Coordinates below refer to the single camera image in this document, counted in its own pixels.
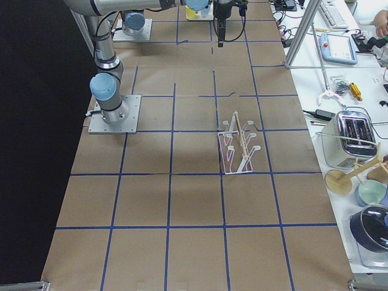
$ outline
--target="hand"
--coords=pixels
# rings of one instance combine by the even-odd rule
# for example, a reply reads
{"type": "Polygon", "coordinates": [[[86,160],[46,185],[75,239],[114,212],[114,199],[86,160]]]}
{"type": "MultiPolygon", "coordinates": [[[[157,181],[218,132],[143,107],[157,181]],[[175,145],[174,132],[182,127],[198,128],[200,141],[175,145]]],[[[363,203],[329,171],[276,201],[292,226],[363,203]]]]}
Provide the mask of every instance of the hand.
{"type": "Polygon", "coordinates": [[[373,24],[376,27],[376,34],[379,38],[388,35],[388,10],[382,10],[377,13],[373,24]]]}

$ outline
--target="tan wooden disc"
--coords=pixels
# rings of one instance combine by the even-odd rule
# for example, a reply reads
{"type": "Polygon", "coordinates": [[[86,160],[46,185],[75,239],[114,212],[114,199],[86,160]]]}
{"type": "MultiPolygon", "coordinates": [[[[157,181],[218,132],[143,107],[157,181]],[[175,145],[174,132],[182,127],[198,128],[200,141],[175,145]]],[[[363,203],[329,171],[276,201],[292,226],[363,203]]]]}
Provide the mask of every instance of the tan wooden disc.
{"type": "Polygon", "coordinates": [[[352,180],[349,179],[343,179],[341,181],[338,181],[340,178],[345,176],[346,174],[339,170],[331,170],[326,173],[325,176],[325,182],[327,188],[329,188],[330,191],[340,194],[340,195],[346,195],[348,194],[352,189],[352,180]]]}

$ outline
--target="tablet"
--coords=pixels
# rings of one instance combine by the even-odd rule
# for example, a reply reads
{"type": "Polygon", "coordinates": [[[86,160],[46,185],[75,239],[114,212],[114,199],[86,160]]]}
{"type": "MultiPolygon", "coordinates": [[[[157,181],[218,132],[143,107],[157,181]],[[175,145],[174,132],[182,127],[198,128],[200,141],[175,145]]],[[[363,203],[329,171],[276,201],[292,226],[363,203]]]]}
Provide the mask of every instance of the tablet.
{"type": "Polygon", "coordinates": [[[327,62],[338,62],[340,64],[357,64],[357,55],[350,37],[323,33],[319,39],[322,57],[327,62]]]}

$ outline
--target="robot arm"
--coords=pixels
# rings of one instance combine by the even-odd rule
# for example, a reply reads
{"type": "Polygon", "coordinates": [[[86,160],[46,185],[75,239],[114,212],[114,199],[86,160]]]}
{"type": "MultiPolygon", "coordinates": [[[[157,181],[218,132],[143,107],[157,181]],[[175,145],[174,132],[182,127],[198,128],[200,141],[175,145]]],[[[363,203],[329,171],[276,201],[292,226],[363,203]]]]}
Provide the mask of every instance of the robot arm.
{"type": "MultiPolygon", "coordinates": [[[[106,18],[114,12],[121,12],[126,20],[125,12],[129,10],[147,8],[167,10],[180,5],[188,5],[198,11],[205,8],[209,1],[211,0],[64,0],[71,10],[84,16],[93,41],[93,57],[99,73],[90,81],[90,90],[98,101],[102,119],[106,124],[119,128],[121,133],[125,132],[126,129],[122,129],[121,124],[131,119],[127,118],[130,108],[126,100],[133,97],[119,94],[124,67],[116,55],[106,18]]],[[[221,47],[220,43],[225,41],[226,19],[230,17],[232,7],[245,8],[247,0],[213,1],[215,3],[213,11],[218,20],[218,46],[221,47]]]]}
{"type": "Polygon", "coordinates": [[[185,0],[64,0],[74,12],[84,16],[102,16],[112,11],[159,8],[163,10],[185,5],[185,0]]]}

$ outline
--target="light blue bowl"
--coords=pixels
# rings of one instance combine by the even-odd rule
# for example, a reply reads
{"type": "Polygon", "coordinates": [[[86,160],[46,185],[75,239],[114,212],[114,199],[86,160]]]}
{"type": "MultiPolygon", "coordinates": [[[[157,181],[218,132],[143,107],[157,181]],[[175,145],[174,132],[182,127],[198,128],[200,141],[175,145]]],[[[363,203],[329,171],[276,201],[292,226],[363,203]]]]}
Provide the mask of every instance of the light blue bowl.
{"type": "Polygon", "coordinates": [[[357,203],[365,207],[369,204],[380,204],[386,195],[387,187],[375,180],[366,180],[364,184],[357,186],[355,198],[357,203]]]}

